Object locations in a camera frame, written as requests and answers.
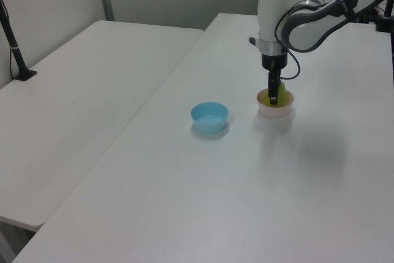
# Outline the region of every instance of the bowl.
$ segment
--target bowl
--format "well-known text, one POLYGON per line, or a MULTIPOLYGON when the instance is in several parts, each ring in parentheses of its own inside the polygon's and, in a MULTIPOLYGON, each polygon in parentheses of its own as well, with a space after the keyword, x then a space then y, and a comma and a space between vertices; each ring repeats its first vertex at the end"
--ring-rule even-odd
POLYGON ((191 118, 200 132, 213 133, 221 131, 227 122, 228 110, 225 105, 205 102, 191 110, 191 118))
POLYGON ((259 104, 259 110, 262 114, 269 117, 282 117, 287 115, 291 111, 291 107, 294 102, 294 96, 291 92, 286 91, 289 101, 284 107, 269 107, 264 104, 264 97, 266 96, 268 89, 264 89, 257 94, 257 103, 259 104))

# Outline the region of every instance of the blue bowl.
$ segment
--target blue bowl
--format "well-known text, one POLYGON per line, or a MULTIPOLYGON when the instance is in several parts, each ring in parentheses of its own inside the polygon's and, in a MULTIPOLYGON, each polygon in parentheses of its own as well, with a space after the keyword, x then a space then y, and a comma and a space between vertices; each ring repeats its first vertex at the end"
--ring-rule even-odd
POLYGON ((228 110, 226 106, 206 102, 195 106, 191 110, 191 118, 200 132, 213 133, 221 131, 227 122, 228 110))

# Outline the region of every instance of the table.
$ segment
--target table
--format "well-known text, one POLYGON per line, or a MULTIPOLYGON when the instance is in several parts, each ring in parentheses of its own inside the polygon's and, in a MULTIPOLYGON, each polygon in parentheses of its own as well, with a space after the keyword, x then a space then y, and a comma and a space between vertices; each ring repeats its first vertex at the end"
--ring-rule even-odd
POLYGON ((297 54, 273 119, 258 28, 220 14, 15 263, 393 262, 390 35, 352 23, 297 54), (190 118, 208 100, 230 112, 211 136, 190 118))
POLYGON ((37 231, 201 36, 97 22, 0 90, 0 221, 37 231))

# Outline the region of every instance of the cable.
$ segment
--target cable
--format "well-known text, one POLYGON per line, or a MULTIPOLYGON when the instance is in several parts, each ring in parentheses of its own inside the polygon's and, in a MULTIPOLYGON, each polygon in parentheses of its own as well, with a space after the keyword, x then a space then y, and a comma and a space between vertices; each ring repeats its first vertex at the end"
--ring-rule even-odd
MULTIPOLYGON (((284 19, 288 14, 290 14, 290 12, 294 9, 294 7, 295 7, 296 5, 298 5, 299 3, 301 3, 301 2, 304 2, 304 1, 300 1, 300 2, 298 2, 297 4, 294 4, 294 6, 293 6, 291 9, 289 9, 289 10, 280 18, 279 22, 278 22, 278 23, 276 24, 276 26, 275 26, 274 34, 275 34, 276 40, 277 40, 277 41, 279 42, 279 44, 283 47, 283 49, 284 49, 289 55, 291 55, 291 57, 294 59, 295 63, 297 64, 297 68, 298 68, 297 74, 296 74, 296 75, 294 75, 294 76, 292 76, 292 77, 281 77, 281 79, 283 79, 283 80, 292 80, 292 79, 298 77, 298 75, 300 75, 300 73, 301 73, 301 66, 300 66, 300 62, 298 62, 298 60, 297 60, 297 58, 295 57, 295 55, 294 55, 291 51, 289 51, 289 48, 288 48, 287 46, 285 46, 285 45, 279 40, 279 37, 278 37, 278 27, 279 27, 280 23, 283 21, 283 19, 284 19)), ((318 8, 323 7, 323 6, 325 6, 325 5, 326 5, 326 4, 322 4, 322 5, 320 5, 320 6, 314 6, 313 9, 315 10, 315 9, 318 9, 318 8)), ((299 9, 297 9, 296 11, 301 10, 301 9, 311 9, 311 7, 310 7, 309 5, 304 5, 304 6, 300 7, 299 9)))
MULTIPOLYGON (((8 22, 10 22, 10 16, 8 14, 8 10, 7 10, 6 5, 4 4, 4 1, 0 0, 0 3, 2 5, 2 7, 4 8, 4 11, 6 12, 8 22)), ((10 48, 10 75, 11 75, 11 79, 14 80, 14 76, 12 75, 12 50, 11 50, 11 48, 10 48)))
POLYGON ((11 75, 11 79, 14 80, 14 77, 12 76, 12 50, 10 49, 10 75, 11 75))

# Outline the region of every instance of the yellow object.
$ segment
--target yellow object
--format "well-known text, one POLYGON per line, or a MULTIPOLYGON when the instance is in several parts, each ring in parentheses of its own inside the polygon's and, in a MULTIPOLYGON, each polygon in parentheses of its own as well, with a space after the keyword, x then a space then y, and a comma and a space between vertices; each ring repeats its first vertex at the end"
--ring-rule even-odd
POLYGON ((288 102, 289 102, 289 97, 286 92, 286 86, 284 85, 283 82, 281 82, 279 85, 277 105, 271 105, 271 100, 268 96, 268 92, 265 94, 264 97, 264 105, 268 107, 274 107, 274 108, 284 107, 287 105, 288 102))

